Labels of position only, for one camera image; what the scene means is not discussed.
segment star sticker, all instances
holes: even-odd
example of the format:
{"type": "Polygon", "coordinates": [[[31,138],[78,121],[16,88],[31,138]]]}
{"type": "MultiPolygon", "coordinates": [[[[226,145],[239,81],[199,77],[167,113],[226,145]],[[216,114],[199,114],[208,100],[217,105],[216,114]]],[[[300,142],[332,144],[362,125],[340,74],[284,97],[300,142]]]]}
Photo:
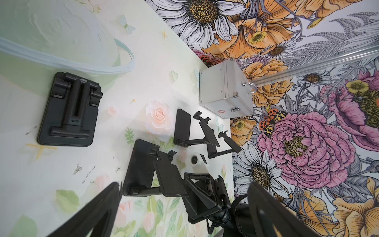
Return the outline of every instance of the star sticker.
{"type": "Polygon", "coordinates": [[[41,157],[41,154],[42,154],[42,151],[46,148],[46,149],[52,149],[52,150],[56,150],[57,148],[56,147],[53,147],[53,146],[42,146],[42,145],[39,145],[39,144],[25,144],[26,146],[31,146],[31,147],[35,147],[35,148],[38,148],[38,153],[37,153],[37,156],[36,156],[36,160],[38,160],[40,157],[41,157]]]}
{"type": "Polygon", "coordinates": [[[163,34],[163,39],[168,38],[168,36],[166,35],[166,31],[161,31],[161,33],[163,34]]]}

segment pink rose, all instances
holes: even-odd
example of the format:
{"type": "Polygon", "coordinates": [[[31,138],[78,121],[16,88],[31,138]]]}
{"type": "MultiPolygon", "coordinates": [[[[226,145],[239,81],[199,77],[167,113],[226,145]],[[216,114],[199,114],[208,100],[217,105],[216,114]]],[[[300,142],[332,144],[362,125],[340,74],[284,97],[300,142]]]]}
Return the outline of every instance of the pink rose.
{"type": "Polygon", "coordinates": [[[145,215],[145,218],[143,220],[143,227],[145,228],[146,232],[149,233],[153,227],[155,222],[155,216],[153,212],[148,212],[145,215]]]}
{"type": "Polygon", "coordinates": [[[146,116],[146,128],[159,135],[162,141],[168,141],[174,128],[168,105],[151,101],[146,107],[146,116]]]}
{"type": "Polygon", "coordinates": [[[120,203],[117,209],[116,219],[114,220],[114,225],[117,228],[123,228],[127,225],[127,217],[131,216],[132,201],[127,201],[125,203],[120,203]]]}

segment wall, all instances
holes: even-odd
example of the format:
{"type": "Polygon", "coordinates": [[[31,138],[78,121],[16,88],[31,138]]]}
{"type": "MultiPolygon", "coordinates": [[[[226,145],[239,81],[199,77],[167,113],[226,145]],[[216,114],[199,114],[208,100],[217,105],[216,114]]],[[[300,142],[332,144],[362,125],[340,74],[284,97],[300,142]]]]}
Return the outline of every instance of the wall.
{"type": "MultiPolygon", "coordinates": [[[[375,0],[146,1],[208,66],[248,79],[379,43],[375,0]]],[[[379,58],[295,75],[230,119],[235,195],[259,182],[322,236],[379,235],[379,58]]]]}

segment butterfly illustration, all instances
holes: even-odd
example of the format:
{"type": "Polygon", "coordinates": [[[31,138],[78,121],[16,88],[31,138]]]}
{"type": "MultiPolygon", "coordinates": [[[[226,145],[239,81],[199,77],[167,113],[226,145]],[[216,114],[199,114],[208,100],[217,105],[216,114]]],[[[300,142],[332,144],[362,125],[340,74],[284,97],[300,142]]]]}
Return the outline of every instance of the butterfly illustration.
{"type": "Polygon", "coordinates": [[[215,117],[215,131],[216,131],[216,132],[223,132],[223,131],[224,131],[224,125],[223,125],[223,124],[220,125],[220,124],[218,123],[218,118],[217,118],[217,116],[215,117]]]}
{"type": "Polygon", "coordinates": [[[133,30],[135,30],[135,27],[129,25],[129,24],[126,22],[126,17],[125,17],[125,15],[122,15],[122,16],[121,16],[121,18],[120,18],[120,24],[125,28],[127,35],[130,35],[131,33],[133,33],[133,30]]]}
{"type": "Polygon", "coordinates": [[[288,113],[286,111],[279,111],[278,109],[274,108],[267,112],[268,116],[263,117],[263,120],[259,122],[259,129],[268,137],[271,136],[271,134],[274,131],[274,125],[284,119],[288,113]]]}
{"type": "Polygon", "coordinates": [[[200,73],[197,69],[195,69],[195,75],[196,75],[196,79],[197,79],[197,88],[200,88],[200,73]]]}

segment flower illustration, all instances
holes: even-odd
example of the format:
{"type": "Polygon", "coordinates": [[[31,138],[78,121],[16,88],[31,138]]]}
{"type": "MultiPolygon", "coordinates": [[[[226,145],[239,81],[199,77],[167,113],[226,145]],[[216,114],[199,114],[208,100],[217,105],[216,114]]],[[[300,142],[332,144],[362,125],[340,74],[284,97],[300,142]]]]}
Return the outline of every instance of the flower illustration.
{"type": "Polygon", "coordinates": [[[160,136],[160,140],[167,142],[172,136],[173,122],[168,105],[151,101],[146,107],[146,128],[160,136]]]}
{"type": "Polygon", "coordinates": [[[346,39],[344,42],[347,43],[347,45],[339,48],[339,52],[358,47],[366,47],[368,45],[377,45],[379,43],[379,13],[369,16],[368,20],[370,21],[369,24],[352,29],[352,32],[357,35],[346,39]]]}
{"type": "Polygon", "coordinates": [[[132,201],[120,203],[120,205],[117,209],[117,214],[116,214],[116,219],[114,220],[114,225],[117,228],[125,227],[127,224],[128,217],[132,216],[131,212],[132,212],[132,201]]]}
{"type": "Polygon", "coordinates": [[[300,188],[335,187],[347,178],[354,161],[348,134],[327,124],[318,112],[288,114],[270,137],[261,133],[257,141],[282,169],[282,178],[300,188]]]}
{"type": "Polygon", "coordinates": [[[275,167],[268,151],[263,153],[252,143],[245,143],[243,151],[233,156],[233,175],[235,190],[238,195],[246,194],[252,181],[259,183],[272,196],[288,198],[287,191],[275,180],[282,175],[282,170],[275,167]]]}
{"type": "Polygon", "coordinates": [[[231,138],[239,146],[244,145],[245,142],[250,140],[251,136],[253,135],[252,129],[257,124],[255,120],[249,118],[250,117],[240,117],[230,120],[231,138]]]}
{"type": "Polygon", "coordinates": [[[328,85],[332,83],[332,77],[330,73],[326,70],[314,72],[306,75],[302,75],[298,77],[298,82],[300,84],[304,84],[306,87],[312,86],[320,86],[320,85],[328,85]]]}
{"type": "Polygon", "coordinates": [[[280,44],[276,45],[276,47],[268,52],[267,56],[269,58],[280,59],[288,55],[295,48],[295,41],[283,41],[280,44]]]}
{"type": "Polygon", "coordinates": [[[362,0],[299,0],[296,3],[298,7],[296,15],[309,18],[316,12],[316,17],[323,18],[352,3],[360,1],[362,0]]]}
{"type": "Polygon", "coordinates": [[[362,82],[361,80],[354,80],[346,83],[346,88],[348,88],[351,93],[366,92],[368,91],[368,83],[362,82]]]}
{"type": "Polygon", "coordinates": [[[157,14],[188,45],[199,42],[201,48],[208,48],[212,43],[218,44],[216,34],[223,40],[231,40],[231,34],[238,34],[236,26],[225,16],[233,16],[245,10],[241,3],[223,0],[152,0],[162,8],[157,14]]]}
{"type": "Polygon", "coordinates": [[[188,224],[187,229],[187,237],[197,237],[197,236],[204,236],[205,234],[205,227],[204,222],[198,222],[196,224],[188,224]]]}
{"type": "Polygon", "coordinates": [[[253,103],[257,107],[267,107],[275,105],[284,94],[291,89],[293,83],[291,80],[284,80],[272,84],[258,87],[258,90],[252,94],[253,103]]]}
{"type": "Polygon", "coordinates": [[[148,212],[145,215],[145,218],[143,220],[143,228],[145,228],[147,233],[149,233],[153,229],[154,223],[155,223],[154,212],[148,212]]]}
{"type": "Polygon", "coordinates": [[[203,61],[203,63],[206,64],[207,67],[211,67],[211,66],[214,66],[218,63],[222,63],[223,61],[225,61],[226,59],[219,59],[219,58],[215,58],[212,54],[210,53],[204,53],[204,51],[201,51],[201,50],[196,50],[196,49],[193,49],[191,48],[192,51],[201,59],[201,61],[203,61]]]}
{"type": "Polygon", "coordinates": [[[347,203],[336,198],[333,205],[337,206],[334,217],[338,220],[333,229],[336,237],[373,237],[379,235],[379,187],[368,177],[367,188],[373,198],[364,203],[347,203]]]}
{"type": "Polygon", "coordinates": [[[356,145],[379,151],[379,107],[376,102],[379,98],[379,72],[375,70],[370,76],[370,72],[361,71],[358,79],[367,83],[369,90],[352,94],[341,87],[337,92],[331,91],[329,110],[335,113],[337,122],[351,134],[356,145]]]}
{"type": "Polygon", "coordinates": [[[289,212],[297,216],[301,222],[314,229],[318,234],[322,236],[333,235],[332,230],[336,224],[333,222],[325,202],[311,195],[309,190],[295,191],[290,194],[290,199],[287,199],[285,203],[287,205],[283,205],[289,212]]]}
{"type": "Polygon", "coordinates": [[[247,79],[254,80],[264,75],[271,75],[275,72],[280,72],[286,69],[288,69],[288,67],[284,66],[284,63],[281,60],[273,58],[265,64],[262,61],[251,63],[243,69],[243,73],[247,79]]]}
{"type": "MultiPolygon", "coordinates": [[[[297,0],[287,0],[283,4],[294,11],[296,2],[297,0]]],[[[218,58],[238,58],[243,54],[242,58],[249,58],[266,47],[272,46],[267,50],[268,52],[274,50],[275,45],[289,40],[293,32],[286,28],[291,27],[292,18],[286,17],[290,13],[275,0],[265,0],[264,6],[266,12],[260,7],[256,18],[249,15],[249,12],[255,12],[255,7],[250,5],[250,1],[247,1],[246,12],[249,16],[241,14],[240,17],[231,18],[238,28],[238,34],[232,36],[229,41],[215,35],[219,45],[211,45],[209,48],[203,49],[204,52],[211,53],[218,58]]]]}

